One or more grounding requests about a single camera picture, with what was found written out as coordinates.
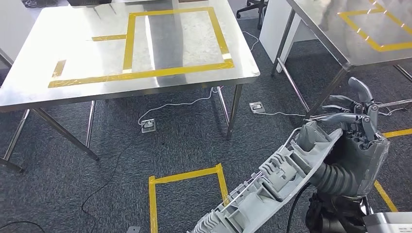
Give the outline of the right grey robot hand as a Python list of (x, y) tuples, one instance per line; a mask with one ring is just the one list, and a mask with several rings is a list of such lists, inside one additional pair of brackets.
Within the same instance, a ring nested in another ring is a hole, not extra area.
[(348, 84), (359, 96), (331, 95), (330, 101), (347, 103), (349, 112), (330, 114), (320, 122), (340, 123), (342, 136), (311, 177), (318, 191), (332, 196), (365, 197), (388, 156), (390, 142), (378, 131), (378, 105), (368, 86), (355, 77)]

